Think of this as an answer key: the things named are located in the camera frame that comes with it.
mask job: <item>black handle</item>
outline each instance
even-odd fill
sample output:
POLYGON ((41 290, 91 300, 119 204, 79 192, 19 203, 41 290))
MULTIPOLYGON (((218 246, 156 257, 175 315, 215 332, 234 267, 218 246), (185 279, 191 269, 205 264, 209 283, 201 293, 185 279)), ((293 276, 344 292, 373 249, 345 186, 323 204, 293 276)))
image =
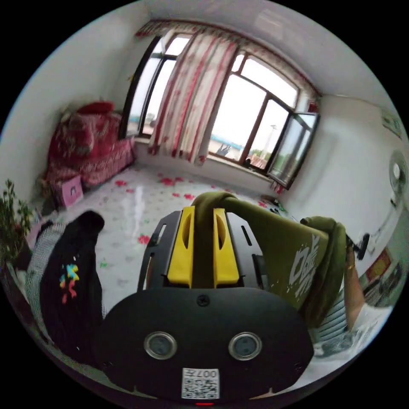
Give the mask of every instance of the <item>black handle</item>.
POLYGON ((357 246, 348 235, 346 236, 346 245, 347 247, 352 247, 354 252, 357 254, 358 260, 362 260, 364 258, 366 248, 368 247, 369 238, 370 234, 365 233, 362 238, 361 246, 357 246))

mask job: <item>red pillow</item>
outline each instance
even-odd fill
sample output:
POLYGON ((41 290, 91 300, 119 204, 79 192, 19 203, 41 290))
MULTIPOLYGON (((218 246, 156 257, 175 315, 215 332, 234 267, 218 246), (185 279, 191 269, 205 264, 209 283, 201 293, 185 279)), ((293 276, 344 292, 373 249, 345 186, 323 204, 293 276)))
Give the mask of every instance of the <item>red pillow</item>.
POLYGON ((79 114, 107 114, 114 110, 114 103, 110 101, 96 101, 85 105, 77 112, 79 114))

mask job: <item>open window pane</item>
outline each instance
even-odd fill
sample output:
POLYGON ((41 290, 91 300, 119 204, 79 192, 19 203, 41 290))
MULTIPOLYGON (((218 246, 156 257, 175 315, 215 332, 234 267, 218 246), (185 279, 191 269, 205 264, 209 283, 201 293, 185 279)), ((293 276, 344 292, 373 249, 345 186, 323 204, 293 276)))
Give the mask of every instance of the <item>open window pane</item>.
POLYGON ((260 88, 231 75, 213 126, 209 152, 238 161, 264 98, 260 88))
POLYGON ((306 151, 311 132, 291 118, 283 142, 273 160, 269 174, 287 186, 306 151))
POLYGON ((244 63, 242 75, 272 92, 290 107, 295 107, 297 89, 281 78, 271 68, 259 63, 253 58, 248 58, 244 63))
POLYGON ((281 135, 288 115, 288 111, 277 104, 277 102, 270 100, 267 103, 256 137, 248 154, 251 165, 260 169, 265 168, 281 135))
POLYGON ((176 61, 167 60, 162 66, 162 69, 158 75, 155 86, 152 91, 152 95, 149 100, 148 109, 146 111, 145 123, 143 127, 143 134, 152 135, 155 127, 155 122, 158 117, 159 107, 165 92, 167 82, 169 81, 172 70, 176 64, 176 61))
POLYGON ((127 135, 136 135, 138 133, 139 122, 141 120, 146 94, 148 93, 149 85, 153 79, 160 61, 161 60, 159 58, 150 58, 145 65, 144 70, 142 71, 142 75, 139 79, 132 101, 131 112, 129 115, 127 126, 127 135))
POLYGON ((317 121, 317 116, 314 114, 299 114, 299 116, 311 129, 317 121))
POLYGON ((185 48, 189 40, 189 38, 185 37, 174 38, 166 50, 166 55, 179 55, 183 51, 183 48, 185 48))

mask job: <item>screw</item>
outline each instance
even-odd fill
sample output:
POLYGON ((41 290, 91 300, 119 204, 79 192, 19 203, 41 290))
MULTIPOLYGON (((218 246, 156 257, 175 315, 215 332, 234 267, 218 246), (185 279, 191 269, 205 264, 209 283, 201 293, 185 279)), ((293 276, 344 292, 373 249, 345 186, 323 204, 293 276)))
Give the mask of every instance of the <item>screw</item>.
POLYGON ((203 294, 197 297, 197 305, 199 307, 207 307, 210 304, 210 298, 203 294))

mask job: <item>yellow bracket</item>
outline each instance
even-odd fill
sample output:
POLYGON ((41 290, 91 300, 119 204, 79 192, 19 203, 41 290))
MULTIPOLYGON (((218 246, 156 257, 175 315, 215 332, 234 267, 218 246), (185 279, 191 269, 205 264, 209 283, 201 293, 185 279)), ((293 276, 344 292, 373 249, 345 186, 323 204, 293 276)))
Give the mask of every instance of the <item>yellow bracket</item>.
POLYGON ((239 280, 239 270, 224 209, 213 210, 213 278, 214 288, 233 285, 239 280))
POLYGON ((192 288, 193 277, 193 234, 195 207, 182 210, 179 229, 176 234, 167 279, 172 284, 187 285, 192 288))

